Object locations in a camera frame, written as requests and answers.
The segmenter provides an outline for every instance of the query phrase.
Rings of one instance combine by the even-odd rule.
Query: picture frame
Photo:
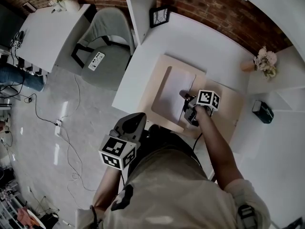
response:
[[[150,27],[154,28],[156,26],[165,24],[170,19],[170,6],[163,5],[158,8],[151,8],[149,10],[149,20]]]

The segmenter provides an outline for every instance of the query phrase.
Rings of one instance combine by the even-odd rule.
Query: shirt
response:
[[[249,181],[237,179],[221,190],[191,157],[161,149],[138,164],[105,212],[97,210],[99,228],[234,229],[241,222],[235,198],[241,196],[255,210],[258,228],[269,228],[269,211]],[[92,211],[76,211],[76,229],[92,222]]]

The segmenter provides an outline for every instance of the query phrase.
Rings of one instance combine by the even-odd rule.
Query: red brick wall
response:
[[[4,0],[15,8],[29,1],[36,8],[48,0]],[[78,0],[95,4],[97,9],[115,6],[129,16],[126,0]],[[252,53],[267,46],[277,52],[291,45],[285,34],[252,3],[245,0],[157,0],[157,5],[171,5],[172,11],[206,24],[230,37]]]

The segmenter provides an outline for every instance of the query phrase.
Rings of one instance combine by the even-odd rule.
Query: white paper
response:
[[[153,102],[152,110],[171,122],[179,122],[184,99],[180,91],[189,92],[196,75],[188,71],[169,67],[162,81],[159,92]]]

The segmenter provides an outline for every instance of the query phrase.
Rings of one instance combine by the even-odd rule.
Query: white cable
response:
[[[88,188],[86,188],[86,187],[84,186],[83,180],[82,180],[82,178],[81,178],[81,175],[82,175],[82,161],[81,161],[81,158],[79,157],[79,155],[78,155],[78,153],[76,152],[75,148],[71,145],[70,139],[69,139],[69,136],[68,136],[68,132],[66,131],[66,129],[65,129],[64,127],[62,127],[62,126],[61,126],[61,129],[63,129],[63,130],[65,131],[65,133],[66,133],[66,135],[67,135],[67,138],[68,138],[68,141],[65,140],[62,136],[59,136],[59,137],[60,137],[64,142],[66,142],[66,143],[69,145],[69,146],[68,146],[68,150],[67,150],[67,160],[68,160],[68,164],[70,165],[70,167],[75,171],[75,173],[72,174],[73,180],[72,180],[72,181],[68,181],[68,183],[67,183],[67,190],[69,191],[69,193],[70,193],[71,196],[73,197],[75,204],[76,204],[79,208],[81,208],[81,207],[78,205],[78,203],[76,202],[76,199],[75,199],[74,195],[73,195],[73,194],[71,193],[71,191],[69,190],[69,186],[68,186],[69,183],[72,183],[72,182],[75,182],[75,181],[81,179],[81,183],[82,183],[82,186],[84,187],[84,189],[86,189],[87,191],[90,191],[90,192],[95,192],[96,190],[90,190],[90,189],[88,189]],[[72,149],[74,150],[74,152],[75,152],[77,158],[80,160],[80,163],[81,163],[81,172],[80,172],[80,174],[77,172],[77,170],[76,170],[76,169],[71,165],[71,163],[69,162],[69,149],[70,149],[70,146],[71,146]]]
[[[71,114],[65,115],[65,116],[63,116],[62,118],[60,118],[60,121],[61,121],[63,118],[72,116],[72,115],[75,113],[75,111],[78,109],[78,107],[80,106],[80,103],[81,103],[81,92],[80,92],[80,86],[78,85],[78,83],[77,83],[77,81],[76,81],[76,79],[75,79],[75,74],[74,74],[74,80],[75,80],[75,82],[76,82],[76,84],[77,84],[77,87],[78,87],[78,99],[79,99],[79,100],[78,100],[78,105],[77,105],[76,109],[75,109]]]

